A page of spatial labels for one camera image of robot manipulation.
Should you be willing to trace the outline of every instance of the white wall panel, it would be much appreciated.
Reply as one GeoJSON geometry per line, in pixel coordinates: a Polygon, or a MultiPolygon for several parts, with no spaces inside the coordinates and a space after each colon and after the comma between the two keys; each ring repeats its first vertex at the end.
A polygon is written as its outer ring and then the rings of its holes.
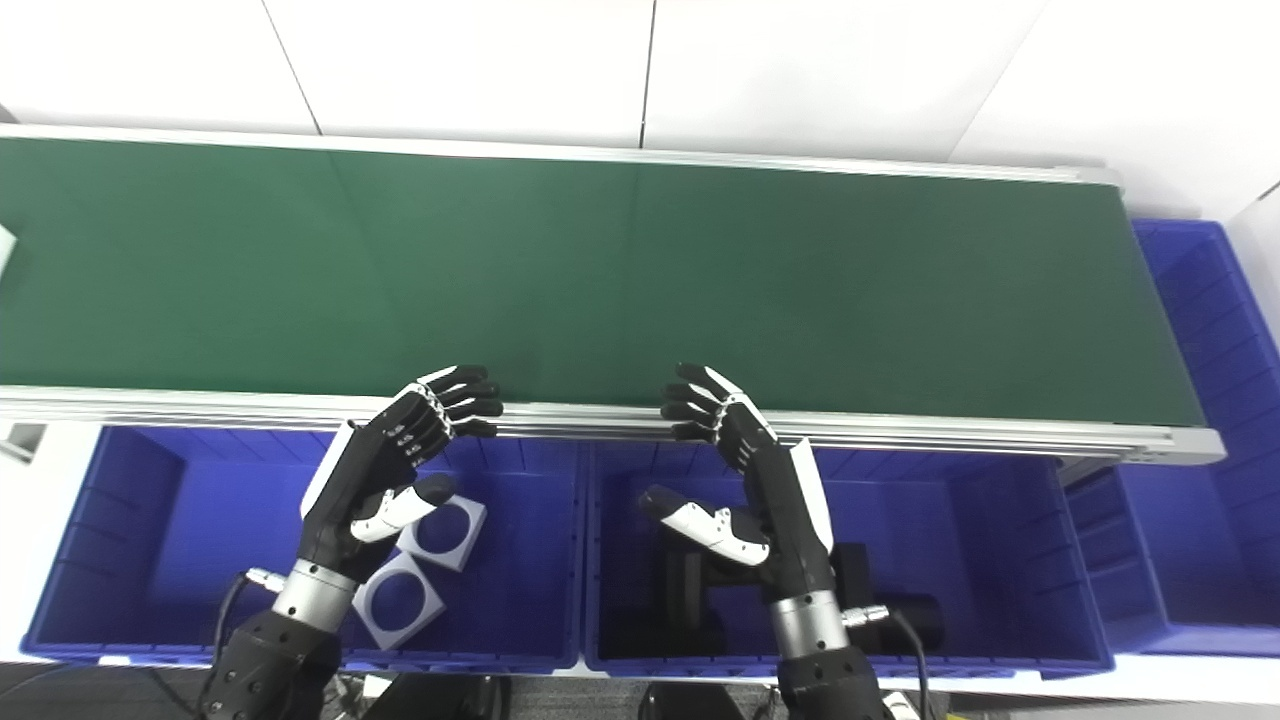
{"type": "Polygon", "coordinates": [[[1262,316],[1280,341],[1280,188],[1251,204],[1225,227],[1262,316]]]}
{"type": "Polygon", "coordinates": [[[645,147],[946,160],[1043,0],[659,0],[645,147]]]}
{"type": "Polygon", "coordinates": [[[1280,3],[1052,0],[960,163],[1096,163],[1134,213],[1228,219],[1280,177],[1280,3]]]}
{"type": "Polygon", "coordinates": [[[634,147],[650,0],[269,0],[326,135],[634,147]]]}
{"type": "Polygon", "coordinates": [[[315,132],[257,0],[0,0],[24,123],[315,132]]]}

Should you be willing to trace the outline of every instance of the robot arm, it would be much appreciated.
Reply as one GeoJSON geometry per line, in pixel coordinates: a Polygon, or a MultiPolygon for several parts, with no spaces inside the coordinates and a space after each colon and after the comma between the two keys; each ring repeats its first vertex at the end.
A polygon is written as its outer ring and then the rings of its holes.
{"type": "Polygon", "coordinates": [[[682,364],[662,416],[676,439],[714,445],[744,475],[746,510],[709,511],[654,486],[650,516],[730,560],[756,568],[782,662],[778,684],[806,720],[883,716],[867,656],[851,646],[831,568],[831,518],[808,441],[785,447],[741,388],[716,370],[682,364]]]}
{"type": "Polygon", "coordinates": [[[356,589],[387,561],[396,534],[453,496],[415,469],[457,436],[493,437],[498,386],[481,366],[452,366],[404,387],[365,425],[334,437],[302,500],[297,561],[270,610],[238,626],[200,697],[210,720],[317,717],[337,673],[337,630],[356,589]]]}

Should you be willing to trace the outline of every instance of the white fingertip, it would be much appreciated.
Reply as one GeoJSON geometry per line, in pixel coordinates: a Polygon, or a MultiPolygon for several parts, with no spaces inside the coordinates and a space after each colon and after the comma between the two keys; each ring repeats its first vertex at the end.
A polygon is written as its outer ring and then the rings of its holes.
{"type": "Polygon", "coordinates": [[[360,542],[378,542],[430,515],[438,507],[419,497],[413,488],[404,488],[399,493],[387,491],[372,518],[351,523],[351,536],[360,542]]]}
{"type": "Polygon", "coordinates": [[[708,368],[705,368],[705,370],[707,370],[707,374],[713,380],[716,380],[716,384],[718,384],[722,388],[724,388],[724,392],[727,392],[730,395],[735,395],[735,393],[742,392],[742,388],[740,388],[736,384],[731,383],[728,380],[728,378],[726,378],[724,375],[717,373],[714,368],[708,366],[708,368]]]}
{"type": "Polygon", "coordinates": [[[662,524],[735,562],[751,568],[764,562],[769,556],[769,547],[735,536],[731,518],[732,511],[727,507],[712,515],[696,502],[686,502],[663,518],[662,524]]]}
{"type": "Polygon", "coordinates": [[[443,369],[436,370],[436,372],[434,372],[434,373],[431,373],[429,375],[422,375],[421,378],[417,379],[417,382],[420,382],[422,384],[430,384],[430,383],[433,383],[433,382],[443,378],[444,375],[448,375],[449,373],[452,373],[452,372],[454,372],[457,369],[458,369],[457,365],[449,365],[448,368],[443,368],[443,369]]]}
{"type": "Polygon", "coordinates": [[[0,275],[4,274],[4,266],[9,264],[9,254],[13,252],[15,242],[18,242],[18,238],[6,231],[4,225],[0,225],[0,275]]]}
{"type": "Polygon", "coordinates": [[[835,534],[831,530],[831,510],[827,507],[827,491],[822,487],[822,475],[818,474],[818,460],[813,456],[813,446],[809,438],[801,439],[791,448],[791,465],[796,469],[796,478],[800,479],[800,493],[804,496],[805,507],[809,509],[809,523],[818,536],[827,553],[836,546],[835,534]]]}
{"type": "Polygon", "coordinates": [[[324,457],[320,460],[320,466],[316,468],[314,475],[311,475],[311,483],[307,486],[307,492],[302,495],[302,503],[298,506],[300,512],[303,518],[311,511],[311,506],[316,503],[320,493],[324,492],[324,486],[329,482],[329,475],[333,474],[333,469],[338,466],[338,459],[342,457],[342,452],[347,450],[347,443],[351,442],[351,436],[356,432],[356,428],[349,423],[343,423],[338,428],[338,432],[333,436],[333,442],[329,443],[329,450],[325,451],[324,457]]]}
{"type": "Polygon", "coordinates": [[[694,383],[689,383],[689,389],[696,392],[698,395],[705,397],[707,400],[710,400],[713,404],[719,402],[719,400],[712,393],[712,391],[704,388],[703,386],[695,386],[694,383]]]}
{"type": "Polygon", "coordinates": [[[416,392],[417,395],[421,395],[422,397],[426,397],[426,393],[429,391],[421,383],[408,383],[407,386],[404,386],[403,388],[401,388],[399,392],[396,393],[396,397],[392,398],[392,402],[396,402],[397,400],[404,397],[406,395],[408,395],[411,392],[416,392]]]}

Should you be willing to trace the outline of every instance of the blue plastic bin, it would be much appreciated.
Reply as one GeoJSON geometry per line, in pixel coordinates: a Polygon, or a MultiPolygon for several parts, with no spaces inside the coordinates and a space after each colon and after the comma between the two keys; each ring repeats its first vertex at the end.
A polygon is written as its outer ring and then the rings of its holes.
{"type": "MultiPolygon", "coordinates": [[[[867,543],[879,592],[927,593],[946,639],[937,676],[1085,675],[1112,667],[1053,460],[818,451],[840,542],[867,543]]],[[[722,657],[602,657],[602,635],[653,592],[659,528],[636,507],[652,483],[717,506],[745,505],[742,479],[710,446],[603,443],[589,497],[585,656],[611,675],[772,675],[777,646],[758,588],[712,588],[722,657]]],[[[915,675],[914,657],[873,657],[915,675]]]]}
{"type": "Polygon", "coordinates": [[[1216,223],[1134,223],[1228,459],[1069,491],[1117,652],[1280,657],[1280,360],[1216,223]]]}
{"type": "MultiPolygon", "coordinates": [[[[297,432],[104,430],[23,651],[73,662],[105,655],[207,662],[232,577],[250,566],[292,568],[298,501],[328,442],[297,432]]],[[[340,630],[347,665],[572,666],[581,625],[582,457],[581,446],[564,441],[451,443],[424,471],[453,474],[460,495],[488,507],[470,561],[462,573],[420,564],[447,610],[398,651],[379,651],[349,614],[340,630]]],[[[411,589],[383,585],[374,601],[387,614],[383,623],[416,614],[416,606],[399,607],[421,602],[411,589]]],[[[270,601],[247,589],[233,621],[270,601]]]]}

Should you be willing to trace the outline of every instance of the robotic finger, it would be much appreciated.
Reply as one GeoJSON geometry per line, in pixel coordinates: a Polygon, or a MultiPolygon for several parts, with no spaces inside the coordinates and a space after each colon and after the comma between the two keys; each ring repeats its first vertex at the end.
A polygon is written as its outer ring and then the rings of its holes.
{"type": "Polygon", "coordinates": [[[745,510],[708,510],[676,491],[652,486],[640,496],[640,509],[654,520],[733,562],[755,568],[769,556],[769,541],[759,521],[745,510]]]}
{"type": "Polygon", "coordinates": [[[360,542],[370,543],[389,538],[416,520],[420,520],[453,497],[453,478],[434,474],[411,486],[385,491],[372,496],[351,521],[351,534],[360,542]]]}

